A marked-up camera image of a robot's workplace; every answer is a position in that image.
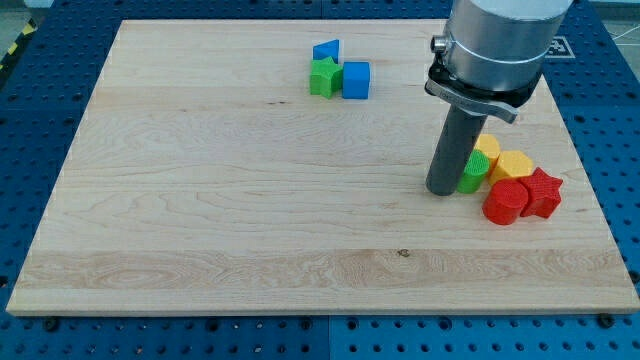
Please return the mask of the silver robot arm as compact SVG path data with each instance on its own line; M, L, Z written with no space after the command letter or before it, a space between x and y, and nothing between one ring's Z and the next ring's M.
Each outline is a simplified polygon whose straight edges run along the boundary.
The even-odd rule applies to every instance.
M455 0L430 43L425 91L512 123L531 97L570 0Z

